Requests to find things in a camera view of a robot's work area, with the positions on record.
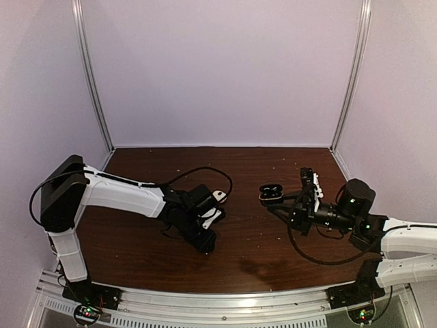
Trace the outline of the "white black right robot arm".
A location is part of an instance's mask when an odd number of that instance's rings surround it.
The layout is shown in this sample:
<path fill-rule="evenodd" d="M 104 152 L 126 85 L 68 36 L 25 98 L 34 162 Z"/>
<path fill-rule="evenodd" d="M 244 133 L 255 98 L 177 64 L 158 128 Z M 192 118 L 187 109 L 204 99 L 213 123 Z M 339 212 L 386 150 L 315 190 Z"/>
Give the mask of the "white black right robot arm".
<path fill-rule="evenodd" d="M 373 215 L 370 209 L 376 193 L 368 184 L 351 179 L 340 188 L 334 204 L 322 202 L 316 177 L 303 178 L 299 191 L 284 194 L 279 184 L 259 189 L 262 206 L 287 226 L 288 233 L 308 235 L 312 227 L 336 230 L 359 250 L 344 260 L 318 260 L 307 255 L 292 238 L 294 249 L 305 259 L 321 265 L 343 265 L 368 253 L 381 255 L 373 277 L 362 276 L 350 286 L 355 301 L 365 301 L 381 288 L 436 279 L 436 224 L 402 221 Z"/>

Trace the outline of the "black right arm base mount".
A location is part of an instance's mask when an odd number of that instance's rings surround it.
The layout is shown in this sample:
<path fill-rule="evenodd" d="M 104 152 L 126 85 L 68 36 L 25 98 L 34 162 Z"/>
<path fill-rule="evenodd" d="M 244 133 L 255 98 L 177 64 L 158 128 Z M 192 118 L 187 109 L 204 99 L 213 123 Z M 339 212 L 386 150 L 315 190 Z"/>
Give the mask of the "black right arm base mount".
<path fill-rule="evenodd" d="M 357 325 L 368 325 L 376 318 L 375 300 L 385 295 L 377 281 L 379 260 L 366 260 L 354 282 L 327 289 L 330 308 L 347 308 L 349 319 Z"/>

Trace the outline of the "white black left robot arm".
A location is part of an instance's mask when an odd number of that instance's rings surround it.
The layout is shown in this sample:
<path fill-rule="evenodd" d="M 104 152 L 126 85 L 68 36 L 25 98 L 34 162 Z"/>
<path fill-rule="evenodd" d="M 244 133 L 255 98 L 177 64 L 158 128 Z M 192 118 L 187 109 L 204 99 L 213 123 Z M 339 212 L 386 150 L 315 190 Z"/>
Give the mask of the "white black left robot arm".
<path fill-rule="evenodd" d="M 172 184 L 141 182 L 100 171 L 84 164 L 79 155 L 69 156 L 33 191 L 40 196 L 40 214 L 29 214 L 43 227 L 55 248 L 71 291 L 83 303 L 98 298 L 98 288 L 89 279 L 85 258 L 76 234 L 76 215 L 81 208 L 97 206 L 137 213 L 175 228 L 182 239 L 201 253 L 214 250 L 216 233 L 211 225 L 225 216 L 221 205 L 231 191 L 211 191 L 200 184 L 190 191 Z"/>

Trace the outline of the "white earbud charging case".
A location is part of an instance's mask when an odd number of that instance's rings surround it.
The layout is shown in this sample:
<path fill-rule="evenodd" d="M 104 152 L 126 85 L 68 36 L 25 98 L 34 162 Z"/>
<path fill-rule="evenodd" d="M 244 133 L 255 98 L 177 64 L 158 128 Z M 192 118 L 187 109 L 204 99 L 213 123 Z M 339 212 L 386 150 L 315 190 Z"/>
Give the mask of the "white earbud charging case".
<path fill-rule="evenodd" d="M 218 203 L 224 203 L 227 199 L 227 194 L 224 191 L 215 190 L 212 195 Z"/>

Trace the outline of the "black earbud charging case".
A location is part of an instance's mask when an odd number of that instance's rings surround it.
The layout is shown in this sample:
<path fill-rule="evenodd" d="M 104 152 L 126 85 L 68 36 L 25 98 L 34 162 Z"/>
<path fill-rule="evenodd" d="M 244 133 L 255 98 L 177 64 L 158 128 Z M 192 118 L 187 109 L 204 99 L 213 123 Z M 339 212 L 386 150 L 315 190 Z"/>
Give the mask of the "black earbud charging case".
<path fill-rule="evenodd" d="M 264 184 L 259 188 L 259 201 L 262 206 L 283 203 L 283 187 L 280 184 Z"/>

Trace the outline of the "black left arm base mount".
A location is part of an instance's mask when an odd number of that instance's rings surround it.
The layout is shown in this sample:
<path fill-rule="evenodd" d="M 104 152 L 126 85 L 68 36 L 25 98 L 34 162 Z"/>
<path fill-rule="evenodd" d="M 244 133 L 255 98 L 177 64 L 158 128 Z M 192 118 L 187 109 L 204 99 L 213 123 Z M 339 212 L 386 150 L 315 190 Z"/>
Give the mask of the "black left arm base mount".
<path fill-rule="evenodd" d="M 85 279 L 72 282 L 66 277 L 63 262 L 60 261 L 59 279 L 65 279 L 63 298 L 76 301 L 78 305 L 73 310 L 74 321 L 82 327 L 96 324 L 103 316 L 104 310 L 117 310 L 122 295 L 120 288 L 96 284 L 92 281 L 87 264 L 85 264 Z"/>

